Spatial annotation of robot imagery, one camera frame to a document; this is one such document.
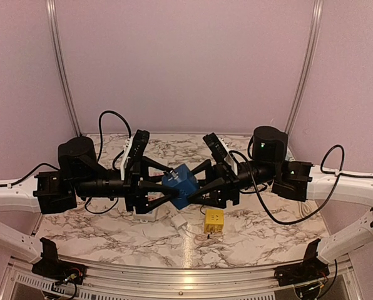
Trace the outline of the yellow cube socket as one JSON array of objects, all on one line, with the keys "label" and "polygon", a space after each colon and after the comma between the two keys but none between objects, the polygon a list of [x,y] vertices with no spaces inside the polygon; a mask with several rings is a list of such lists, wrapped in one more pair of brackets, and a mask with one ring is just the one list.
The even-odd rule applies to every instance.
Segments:
[{"label": "yellow cube socket", "polygon": [[207,209],[203,232],[206,234],[220,234],[224,227],[224,212],[220,209]]}]

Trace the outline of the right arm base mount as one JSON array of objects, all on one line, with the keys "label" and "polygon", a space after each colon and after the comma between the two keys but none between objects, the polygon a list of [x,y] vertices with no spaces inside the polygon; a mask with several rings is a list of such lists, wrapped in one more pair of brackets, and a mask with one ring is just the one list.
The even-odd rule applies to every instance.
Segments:
[{"label": "right arm base mount", "polygon": [[300,284],[324,278],[330,274],[328,265],[320,263],[299,262],[276,267],[274,277],[279,286]]}]

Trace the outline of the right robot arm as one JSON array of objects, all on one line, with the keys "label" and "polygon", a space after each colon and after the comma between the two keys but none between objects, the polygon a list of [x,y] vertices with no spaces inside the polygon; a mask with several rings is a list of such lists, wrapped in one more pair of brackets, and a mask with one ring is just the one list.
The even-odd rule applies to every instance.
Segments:
[{"label": "right robot arm", "polygon": [[370,209],[359,220],[326,239],[311,242],[306,249],[304,260],[296,267],[296,274],[309,280],[320,271],[321,265],[328,265],[345,255],[373,241],[373,174],[344,172],[326,169],[323,163],[288,161],[288,136],[271,126],[254,129],[248,144],[248,154],[237,162],[237,151],[229,150],[214,133],[203,138],[209,147],[215,164],[205,161],[192,173],[205,172],[197,191],[188,196],[188,202],[216,208],[225,208],[226,201],[239,203],[240,192],[258,185],[269,184],[277,196],[304,202],[323,200],[314,211],[320,212],[331,201],[363,204]]}]

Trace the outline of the blue cube socket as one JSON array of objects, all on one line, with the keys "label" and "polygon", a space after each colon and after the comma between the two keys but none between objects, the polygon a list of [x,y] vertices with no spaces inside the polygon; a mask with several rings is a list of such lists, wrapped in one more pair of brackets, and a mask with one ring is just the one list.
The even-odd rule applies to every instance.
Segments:
[{"label": "blue cube socket", "polygon": [[189,205],[188,196],[199,189],[198,179],[186,164],[181,164],[165,173],[161,178],[161,183],[179,191],[179,195],[170,201],[178,210],[187,207]]}]

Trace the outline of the white usb charger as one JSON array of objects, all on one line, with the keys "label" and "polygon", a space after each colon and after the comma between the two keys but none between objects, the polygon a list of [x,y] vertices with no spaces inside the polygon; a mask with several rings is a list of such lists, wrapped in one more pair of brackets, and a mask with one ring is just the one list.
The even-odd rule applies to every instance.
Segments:
[{"label": "white usb charger", "polygon": [[173,216],[170,221],[176,230],[185,229],[188,226],[188,221],[181,214]]}]

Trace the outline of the teal power strip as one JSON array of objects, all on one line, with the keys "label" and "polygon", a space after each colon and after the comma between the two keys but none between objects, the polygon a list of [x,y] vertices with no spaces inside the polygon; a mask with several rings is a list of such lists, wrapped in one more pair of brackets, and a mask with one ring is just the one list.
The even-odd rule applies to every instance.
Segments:
[{"label": "teal power strip", "polygon": [[[295,157],[292,154],[289,147],[287,148],[286,160],[295,161]],[[298,205],[299,205],[299,213],[300,213],[301,218],[308,216],[310,213],[314,212],[315,210],[315,207],[309,201],[299,202]]]}]

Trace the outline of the white multicolour power strip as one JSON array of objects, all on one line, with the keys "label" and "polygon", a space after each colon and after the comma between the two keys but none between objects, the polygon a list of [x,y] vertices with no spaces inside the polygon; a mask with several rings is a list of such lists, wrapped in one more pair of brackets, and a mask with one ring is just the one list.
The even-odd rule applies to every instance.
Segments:
[{"label": "white multicolour power strip", "polygon": [[133,165],[133,175],[136,179],[136,194],[133,200],[135,214],[142,215],[151,213],[160,205],[169,201],[177,192],[172,187],[162,185],[162,175],[151,176],[149,168],[157,168],[164,175],[169,175],[172,168],[157,162],[144,155],[147,143],[144,143],[143,150]]}]

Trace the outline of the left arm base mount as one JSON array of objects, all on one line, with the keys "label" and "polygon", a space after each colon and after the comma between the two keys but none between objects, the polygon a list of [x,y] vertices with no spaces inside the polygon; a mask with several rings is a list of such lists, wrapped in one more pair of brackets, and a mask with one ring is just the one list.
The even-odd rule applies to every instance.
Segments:
[{"label": "left arm base mount", "polygon": [[76,277],[73,281],[77,285],[81,285],[84,280],[87,267],[83,264],[77,264],[74,262],[67,261],[45,261],[40,260],[36,264],[33,264],[32,273],[54,279],[55,281],[64,281],[70,275],[75,274]]}]

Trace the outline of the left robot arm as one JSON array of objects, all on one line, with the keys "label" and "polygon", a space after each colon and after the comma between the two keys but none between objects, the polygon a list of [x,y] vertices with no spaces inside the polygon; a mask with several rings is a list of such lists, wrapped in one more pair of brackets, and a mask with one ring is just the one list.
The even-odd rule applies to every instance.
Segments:
[{"label": "left robot arm", "polygon": [[[146,214],[179,195],[177,189],[149,175],[150,167],[171,171],[144,156],[149,138],[148,131],[130,134],[120,168],[106,169],[99,163],[93,140],[74,137],[58,146],[58,167],[45,172],[32,170],[14,182],[0,183],[0,212],[58,214],[76,208],[78,198],[123,198],[127,211]],[[0,248],[31,264],[40,263],[52,278],[65,273],[54,242],[23,234],[1,222]]]}]

